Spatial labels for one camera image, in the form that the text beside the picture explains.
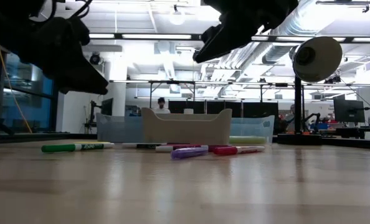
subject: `wooden table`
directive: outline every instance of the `wooden table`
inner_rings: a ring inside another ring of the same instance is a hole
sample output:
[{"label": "wooden table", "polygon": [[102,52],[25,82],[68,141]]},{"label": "wooden table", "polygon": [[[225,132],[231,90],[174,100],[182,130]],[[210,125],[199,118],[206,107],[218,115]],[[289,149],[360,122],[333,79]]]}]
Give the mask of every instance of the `wooden table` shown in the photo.
[{"label": "wooden table", "polygon": [[273,145],[172,161],[0,144],[0,223],[370,223],[370,151]]}]

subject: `green object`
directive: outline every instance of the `green object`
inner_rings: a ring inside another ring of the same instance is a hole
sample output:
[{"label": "green object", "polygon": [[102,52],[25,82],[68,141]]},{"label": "green object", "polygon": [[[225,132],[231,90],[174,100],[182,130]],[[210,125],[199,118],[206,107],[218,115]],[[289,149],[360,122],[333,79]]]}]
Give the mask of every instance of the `green object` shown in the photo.
[{"label": "green object", "polygon": [[64,144],[42,146],[42,152],[73,152],[76,150],[108,149],[114,146],[113,143],[103,144]]},{"label": "green object", "polygon": [[266,144],[265,137],[258,136],[231,136],[229,137],[229,144]]}]

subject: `clear plastic bin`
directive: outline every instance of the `clear plastic bin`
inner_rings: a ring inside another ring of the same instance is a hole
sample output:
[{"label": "clear plastic bin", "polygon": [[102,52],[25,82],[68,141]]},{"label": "clear plastic bin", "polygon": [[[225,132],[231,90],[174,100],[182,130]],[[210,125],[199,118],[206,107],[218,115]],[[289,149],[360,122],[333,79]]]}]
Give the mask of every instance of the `clear plastic bin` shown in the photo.
[{"label": "clear plastic bin", "polygon": [[142,117],[97,114],[98,141],[143,142]]},{"label": "clear plastic bin", "polygon": [[230,122],[231,136],[266,137],[272,143],[274,115],[265,118],[232,118]]}]

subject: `yellow cable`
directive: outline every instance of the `yellow cable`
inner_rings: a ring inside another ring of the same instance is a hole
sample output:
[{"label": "yellow cable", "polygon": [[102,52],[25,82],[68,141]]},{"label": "yellow cable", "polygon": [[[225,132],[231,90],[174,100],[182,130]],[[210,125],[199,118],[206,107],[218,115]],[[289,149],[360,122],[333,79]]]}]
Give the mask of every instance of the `yellow cable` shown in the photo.
[{"label": "yellow cable", "polygon": [[8,85],[9,85],[9,88],[11,89],[11,93],[12,93],[12,96],[13,96],[13,100],[15,101],[16,107],[18,108],[18,110],[19,110],[19,112],[20,112],[20,114],[21,114],[21,116],[22,116],[22,118],[23,118],[23,120],[24,120],[24,122],[25,122],[25,124],[26,124],[26,126],[27,126],[27,128],[28,128],[28,130],[29,130],[29,132],[32,134],[33,132],[31,131],[31,128],[30,128],[30,126],[29,126],[29,123],[27,122],[26,118],[24,117],[23,112],[22,112],[22,110],[21,110],[21,107],[20,107],[20,106],[19,106],[19,104],[17,103],[16,97],[15,97],[15,93],[13,92],[12,85],[11,85],[11,80],[9,79],[9,77],[8,77],[8,73],[7,73],[7,71],[6,71],[5,62],[4,62],[4,57],[2,56],[1,48],[0,48],[0,58],[1,58],[2,67],[3,67],[3,69],[4,69],[5,77],[6,77],[6,79],[8,80]]}]

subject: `green marker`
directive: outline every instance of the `green marker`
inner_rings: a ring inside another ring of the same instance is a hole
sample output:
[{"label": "green marker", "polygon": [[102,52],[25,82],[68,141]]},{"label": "green marker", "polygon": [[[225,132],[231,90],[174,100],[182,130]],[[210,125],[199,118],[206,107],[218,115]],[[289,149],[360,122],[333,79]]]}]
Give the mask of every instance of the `green marker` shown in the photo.
[{"label": "green marker", "polygon": [[42,146],[42,152],[74,152],[76,150],[92,150],[92,149],[111,149],[113,143],[100,144],[64,144],[64,145],[50,145]]}]

